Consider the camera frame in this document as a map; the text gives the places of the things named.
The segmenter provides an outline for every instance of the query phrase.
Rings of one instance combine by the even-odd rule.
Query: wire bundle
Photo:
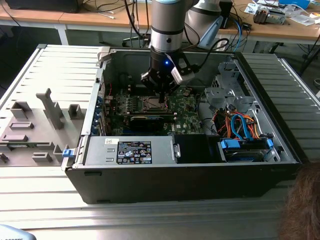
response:
[[[224,118],[224,125],[217,130],[217,133],[225,138],[233,138],[238,140],[243,140],[241,132],[247,139],[259,139],[259,134],[257,131],[257,123],[249,115],[242,114],[237,111],[216,111],[212,118],[212,122],[216,122],[218,117]],[[235,121],[240,121],[242,124],[236,129]]]
[[[241,48],[242,46],[246,46],[247,45],[247,42],[248,42],[248,36],[251,32],[251,30],[247,30],[247,29],[243,29],[243,20],[241,19],[241,17],[238,15],[238,11],[237,9],[232,6],[233,9],[234,9],[234,12],[230,12],[230,19],[236,24],[236,27],[237,27],[237,33],[236,35],[233,37],[233,40],[232,42],[229,44],[229,47],[227,48],[227,50],[230,49],[230,51],[233,50],[233,48],[235,48],[233,51],[235,52],[237,49]],[[243,30],[245,30],[246,32],[246,36],[245,38],[241,39],[242,36],[243,36]],[[239,38],[238,38],[238,41],[234,44],[234,41],[236,40],[236,37],[239,35]]]

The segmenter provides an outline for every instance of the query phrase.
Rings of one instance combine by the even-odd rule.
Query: blue plastic tab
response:
[[[220,143],[221,143],[222,149],[226,149],[228,147],[224,140],[222,140]]]
[[[239,149],[240,148],[240,143],[238,140],[235,139],[225,139],[224,140],[226,145],[228,146],[228,148],[232,148],[232,149]]]
[[[240,143],[235,139],[224,139],[221,142],[222,149],[239,149]]]
[[[269,146],[270,149],[274,146],[274,143],[272,142],[271,139],[268,139],[268,140],[266,141],[266,143],[268,144],[268,146]]]
[[[62,157],[64,158],[72,158],[75,156],[75,150],[74,149],[65,149],[63,150]]]

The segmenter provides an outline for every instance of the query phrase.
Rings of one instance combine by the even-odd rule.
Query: black cable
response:
[[[149,24],[148,0],[145,0],[145,11],[146,11],[146,22],[147,22],[147,25],[148,25],[148,28],[146,29],[145,35],[147,35],[148,32],[149,32],[149,28],[150,28],[150,24]]]
[[[242,46],[244,46],[243,48],[246,47],[247,42],[248,42],[248,36],[249,36],[250,33],[251,33],[251,30],[249,30],[249,32],[248,32],[247,29],[244,29],[244,30],[245,30],[245,32],[246,32],[246,36],[245,36],[245,38],[243,38],[243,39],[240,41],[240,43],[242,43],[243,41],[245,41],[245,42],[242,43],[241,45],[239,45],[239,46],[238,46],[238,49],[241,48]],[[234,45],[231,45],[231,44],[232,44],[232,43],[229,44],[229,47],[231,47],[231,49],[234,48],[234,47],[237,45],[237,43],[235,43]]]
[[[201,79],[199,79],[199,78],[192,78],[191,80],[189,80],[187,83],[186,83],[186,85],[185,85],[185,88],[189,88],[189,84],[191,83],[191,82],[193,82],[194,80],[197,80],[199,83],[201,83],[205,88],[207,87],[207,85],[201,80]]]
[[[117,4],[119,2],[119,0],[116,0],[115,2],[112,2],[112,3],[104,3],[104,4],[101,4],[97,7],[97,10],[99,10],[101,7],[103,6],[108,6],[108,5],[113,5],[113,4]]]
[[[4,4],[2,3],[2,1],[0,1],[0,4],[1,4],[3,10],[10,16],[10,18],[11,18],[19,27],[21,27],[21,25],[14,19],[14,17],[11,16],[10,13],[5,9]]]
[[[318,53],[320,52],[320,46],[318,49],[307,59],[305,64],[303,64],[301,71],[300,71],[300,76],[305,72],[305,70],[309,67],[309,65],[312,63],[312,61],[317,57]]]
[[[319,39],[320,39],[320,34],[319,34],[319,36],[317,37],[316,41],[314,42],[314,44],[313,44],[310,52],[307,54],[305,60],[304,60],[303,63],[302,63],[301,70],[300,70],[300,73],[299,73],[300,76],[301,76],[301,75],[305,72],[305,70],[308,68],[308,66],[309,66],[310,63],[312,62],[313,58],[315,58],[315,57],[317,56],[317,54],[315,54],[315,53],[320,49],[320,47],[315,51],[315,53],[313,53],[313,55],[312,55],[312,57],[311,57],[312,60],[309,61],[309,59],[308,59],[310,53],[314,50],[314,48],[315,48],[315,46],[317,45],[317,42],[319,41]]]
[[[187,51],[187,50],[190,50],[190,49],[193,49],[193,48],[197,47],[198,44],[200,43],[200,40],[201,40],[201,39],[200,39],[199,34],[198,34],[191,26],[189,26],[187,23],[184,23],[184,25],[185,25],[188,29],[190,29],[190,30],[196,35],[196,37],[197,37],[197,42],[196,42],[196,44],[192,44],[192,45],[190,45],[190,46],[187,46],[187,47],[181,49],[182,51]],[[186,27],[184,27],[185,36],[186,36],[186,38],[188,39],[188,42],[191,43],[191,41],[190,41],[190,39],[189,39],[189,36],[188,36],[188,34],[187,34]]]
[[[140,38],[143,38],[143,36],[138,32],[138,30],[136,29],[131,17],[130,17],[130,11],[129,11],[129,5],[127,3],[127,0],[124,0],[124,5],[125,5],[125,10],[126,10],[126,14],[128,15],[128,18],[129,18],[129,21],[130,21],[130,24],[133,28],[133,30],[135,31],[135,33],[140,37]]]
[[[234,13],[232,13],[232,12],[230,12],[230,13],[239,18],[238,14],[236,15],[236,14],[234,14]],[[237,21],[237,20],[236,20],[235,18],[233,18],[233,17],[231,17],[231,18],[232,18],[233,20],[235,20],[235,21],[239,24],[239,26],[242,27],[242,25],[239,23],[239,21]],[[233,39],[232,39],[232,42],[229,44],[229,46],[228,46],[228,48],[227,48],[226,50],[228,50],[228,49],[230,48],[230,51],[232,51],[232,48],[235,46],[235,45],[233,45],[233,43],[234,43],[237,35],[239,35],[239,33],[240,33],[238,26],[237,26],[236,30],[237,30],[236,35],[234,35],[234,37],[233,37]]]
[[[298,45],[298,47],[305,53],[305,54],[309,54],[306,50],[304,50],[303,48],[302,48],[302,46],[300,46],[300,44],[297,44]]]
[[[125,5],[117,6],[117,7],[112,8],[112,9],[99,10],[99,9],[100,9],[101,7],[103,7],[103,6],[112,5],[112,4],[117,3],[118,1],[119,1],[119,0],[117,0],[116,2],[113,2],[113,3],[101,4],[101,5],[98,6],[98,11],[92,11],[92,10],[88,9],[85,4],[83,4],[83,8],[84,8],[85,10],[87,10],[88,12],[91,12],[91,13],[105,13],[105,12],[117,10],[117,9],[120,9],[120,8],[124,8]]]
[[[222,41],[226,41],[226,43],[225,43],[224,45],[222,45],[222,46],[219,46],[219,47],[214,48],[218,43],[220,43],[220,42],[222,42]],[[229,39],[227,39],[227,38],[221,38],[221,39],[219,39],[218,41],[216,41],[216,42],[212,45],[212,47],[210,48],[210,50],[208,51],[208,53],[206,54],[205,59],[203,60],[203,62],[202,62],[202,63],[200,64],[200,66],[199,66],[199,69],[201,69],[201,68],[205,65],[205,63],[206,63],[206,61],[208,60],[209,55],[211,54],[212,51],[217,50],[217,49],[222,49],[222,48],[224,48],[225,46],[227,46],[228,44],[229,44]]]
[[[235,6],[234,5],[232,5],[232,7],[233,7],[233,9],[234,9],[234,11],[235,11],[235,14],[234,13],[232,13],[232,12],[230,12],[231,14],[234,14],[234,15],[236,15],[236,17],[237,17],[237,20],[238,20],[238,23],[240,24],[240,25],[242,25],[242,19],[241,19],[241,17],[239,16],[239,14],[238,14],[238,11],[237,11],[237,9],[235,8]]]
[[[186,26],[183,27],[183,30],[184,30],[185,37],[186,37],[186,39],[188,40],[189,44],[190,44],[190,45],[193,45],[193,43],[190,41],[190,38],[189,38],[189,36],[188,36]]]
[[[3,86],[1,86],[1,85],[0,85],[0,88],[2,88],[2,89],[4,89],[4,90],[8,90],[8,88],[5,88],[5,87],[3,87]]]
[[[139,41],[139,48],[141,48],[141,41],[140,41],[140,27],[139,27],[139,11],[138,11],[138,0],[135,0],[135,14],[136,14],[136,25],[138,30],[138,41]]]
[[[133,19],[133,24],[135,23],[135,0],[132,1],[132,10],[131,10],[131,19]],[[131,47],[133,47],[133,43],[132,43],[132,26],[130,27],[130,44]]]
[[[308,44],[308,47],[303,46],[302,44],[299,44],[299,43],[298,43],[298,45],[300,45],[300,47],[303,47],[304,49],[306,49],[309,52],[309,50],[310,50],[309,44]]]

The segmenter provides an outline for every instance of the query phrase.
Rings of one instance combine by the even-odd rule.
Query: metal bracket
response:
[[[99,47],[98,50],[98,62],[97,65],[99,66],[100,63],[110,60],[111,59],[111,54],[114,54],[116,51],[111,50],[109,46],[101,46]]]

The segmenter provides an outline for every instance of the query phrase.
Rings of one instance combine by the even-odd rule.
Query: brown hair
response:
[[[304,166],[286,201],[280,240],[320,240],[320,163]]]

